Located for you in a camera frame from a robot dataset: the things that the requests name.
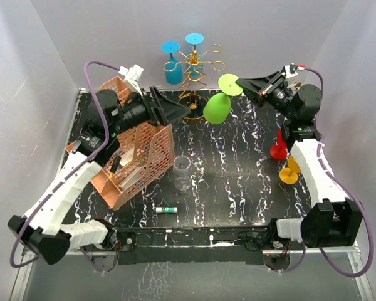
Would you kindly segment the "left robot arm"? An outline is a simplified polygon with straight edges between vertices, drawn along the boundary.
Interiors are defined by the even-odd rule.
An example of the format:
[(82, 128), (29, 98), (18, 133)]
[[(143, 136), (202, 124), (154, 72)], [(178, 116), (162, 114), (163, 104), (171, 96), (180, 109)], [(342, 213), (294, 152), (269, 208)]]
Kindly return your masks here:
[(116, 91), (91, 93), (90, 113), (62, 170), (41, 198), (23, 215), (14, 215), (8, 228), (37, 258), (53, 265), (70, 250), (98, 245), (111, 250), (117, 242), (113, 226), (105, 220), (63, 224), (85, 186), (119, 149), (118, 135), (145, 122), (167, 126), (190, 113), (189, 107), (164, 97), (156, 87), (132, 92), (124, 104)]

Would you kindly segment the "cyan wine glass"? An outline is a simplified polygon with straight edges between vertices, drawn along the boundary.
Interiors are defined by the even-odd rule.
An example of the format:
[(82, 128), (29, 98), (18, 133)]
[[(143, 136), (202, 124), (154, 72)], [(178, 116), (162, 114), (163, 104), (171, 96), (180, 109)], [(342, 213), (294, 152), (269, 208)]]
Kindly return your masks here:
[(189, 33), (185, 37), (185, 41), (191, 45), (191, 52), (193, 52), (197, 49), (197, 45), (204, 41), (204, 37), (200, 33)]

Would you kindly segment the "red wine glass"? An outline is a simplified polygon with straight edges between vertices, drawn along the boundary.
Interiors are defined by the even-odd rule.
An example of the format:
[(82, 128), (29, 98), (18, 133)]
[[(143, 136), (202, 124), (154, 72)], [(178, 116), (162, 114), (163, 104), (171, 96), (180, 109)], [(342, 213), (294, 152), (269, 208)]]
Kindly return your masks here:
[(284, 160), (287, 156), (286, 144), (283, 141), (282, 129), (279, 129), (277, 135), (277, 144), (270, 147), (269, 153), (276, 160)]

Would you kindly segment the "blue wine glass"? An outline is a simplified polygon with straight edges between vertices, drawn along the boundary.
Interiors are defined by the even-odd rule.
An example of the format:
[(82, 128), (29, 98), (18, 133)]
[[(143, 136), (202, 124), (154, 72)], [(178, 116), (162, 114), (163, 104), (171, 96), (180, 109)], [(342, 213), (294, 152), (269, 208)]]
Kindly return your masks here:
[(170, 85), (178, 85), (183, 81), (183, 71), (179, 61), (174, 58), (174, 53), (180, 50), (180, 44), (176, 41), (166, 41), (162, 45), (162, 51), (170, 55), (164, 64), (165, 79)]

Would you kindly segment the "yellow wine glass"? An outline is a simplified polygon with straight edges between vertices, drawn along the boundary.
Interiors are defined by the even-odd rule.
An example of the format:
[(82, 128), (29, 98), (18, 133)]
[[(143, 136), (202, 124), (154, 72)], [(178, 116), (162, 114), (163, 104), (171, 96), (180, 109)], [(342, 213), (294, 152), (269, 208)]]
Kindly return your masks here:
[(295, 184), (298, 181), (298, 174), (301, 173), (301, 169), (293, 156), (288, 158), (288, 167), (282, 168), (279, 172), (279, 178), (285, 184)]

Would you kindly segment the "green wine glass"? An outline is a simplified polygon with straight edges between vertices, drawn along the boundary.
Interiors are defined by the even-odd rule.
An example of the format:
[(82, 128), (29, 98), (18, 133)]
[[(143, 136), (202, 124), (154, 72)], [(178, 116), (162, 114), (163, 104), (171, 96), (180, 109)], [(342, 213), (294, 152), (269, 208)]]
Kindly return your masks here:
[(237, 75), (223, 74), (218, 79), (220, 93), (213, 95), (203, 109), (205, 120), (211, 124), (222, 124), (231, 111), (231, 97), (242, 94), (243, 88), (236, 81)]

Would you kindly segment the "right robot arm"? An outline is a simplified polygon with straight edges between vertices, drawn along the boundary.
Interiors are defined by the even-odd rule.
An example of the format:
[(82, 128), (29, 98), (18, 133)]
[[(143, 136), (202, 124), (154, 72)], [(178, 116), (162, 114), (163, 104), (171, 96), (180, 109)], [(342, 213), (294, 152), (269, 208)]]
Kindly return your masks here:
[(289, 240), (309, 248), (352, 246), (362, 214), (355, 201), (328, 175), (328, 165), (321, 161), (321, 135), (315, 124), (321, 89), (305, 84), (293, 92), (282, 71), (262, 78), (239, 78), (236, 83), (255, 106), (268, 103), (285, 117), (282, 140), (298, 164), (311, 198), (311, 210), (303, 219), (272, 221), (266, 235), (268, 244), (276, 249)]

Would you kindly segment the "clear wine glass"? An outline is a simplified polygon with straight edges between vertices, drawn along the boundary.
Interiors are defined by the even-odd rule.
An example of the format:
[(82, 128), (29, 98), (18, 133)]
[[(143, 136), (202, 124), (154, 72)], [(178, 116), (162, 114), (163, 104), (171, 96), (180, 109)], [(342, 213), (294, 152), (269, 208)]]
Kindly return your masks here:
[(173, 172), (175, 187), (187, 191), (191, 186), (191, 160), (187, 156), (177, 156), (174, 159)]

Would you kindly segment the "gold wire glass rack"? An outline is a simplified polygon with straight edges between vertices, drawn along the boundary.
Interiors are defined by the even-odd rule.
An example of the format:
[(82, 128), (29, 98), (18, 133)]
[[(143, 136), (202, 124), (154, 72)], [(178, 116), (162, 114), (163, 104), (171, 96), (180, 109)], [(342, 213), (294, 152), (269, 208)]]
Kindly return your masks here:
[(200, 54), (198, 49), (189, 54), (184, 54), (181, 50), (174, 53), (174, 58), (179, 61), (181, 67), (186, 66), (183, 71), (183, 81), (179, 84), (182, 91), (178, 96), (178, 103), (186, 105), (191, 110), (190, 114), (184, 117), (186, 120), (196, 121), (203, 118), (203, 109), (207, 100), (199, 95), (199, 91), (207, 88), (207, 83), (204, 82), (207, 77), (203, 71), (204, 65), (211, 65), (215, 71), (224, 71), (226, 67), (222, 61), (206, 61), (203, 58), (208, 53), (221, 51), (221, 45), (212, 44), (203, 54)]

